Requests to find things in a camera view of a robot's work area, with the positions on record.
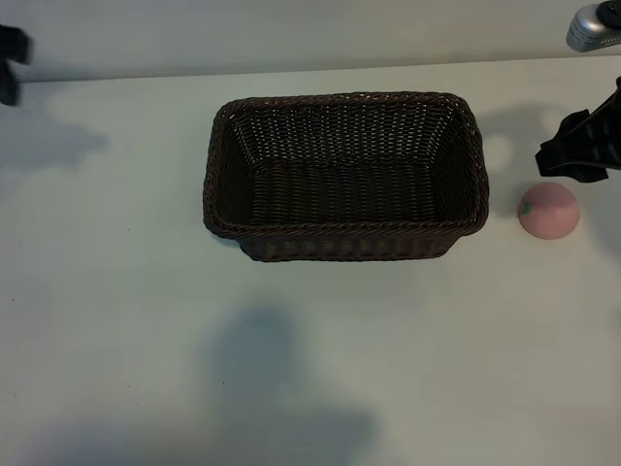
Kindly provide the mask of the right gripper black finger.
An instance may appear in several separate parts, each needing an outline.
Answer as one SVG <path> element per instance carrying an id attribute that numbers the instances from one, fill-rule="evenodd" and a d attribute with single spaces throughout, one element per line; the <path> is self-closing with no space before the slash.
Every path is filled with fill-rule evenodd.
<path id="1" fill-rule="evenodd" d="M 579 183 L 597 183 L 608 179 L 607 170 L 598 167 L 569 167 L 565 176 Z"/>
<path id="2" fill-rule="evenodd" d="M 565 176 L 569 167 L 620 170 L 620 115 L 587 110 L 566 116 L 536 154 L 541 176 Z"/>

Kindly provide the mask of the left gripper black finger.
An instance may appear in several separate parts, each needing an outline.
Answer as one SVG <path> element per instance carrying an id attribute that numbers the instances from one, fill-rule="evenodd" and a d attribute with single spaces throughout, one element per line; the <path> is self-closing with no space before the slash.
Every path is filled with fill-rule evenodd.
<path id="1" fill-rule="evenodd" d="M 18 64 L 32 62 L 33 40 L 22 29 L 0 25 L 0 55 Z"/>
<path id="2" fill-rule="evenodd" d="M 19 82 L 8 63 L 0 65 L 0 102 L 2 105 L 17 105 L 20 100 Z"/>

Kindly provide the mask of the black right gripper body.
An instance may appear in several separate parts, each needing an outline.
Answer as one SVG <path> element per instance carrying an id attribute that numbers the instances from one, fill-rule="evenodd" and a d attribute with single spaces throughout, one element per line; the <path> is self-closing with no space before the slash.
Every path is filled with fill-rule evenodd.
<path id="1" fill-rule="evenodd" d="M 619 116 L 621 106 L 621 78 L 615 81 L 615 91 L 602 103 L 601 111 L 608 116 Z"/>

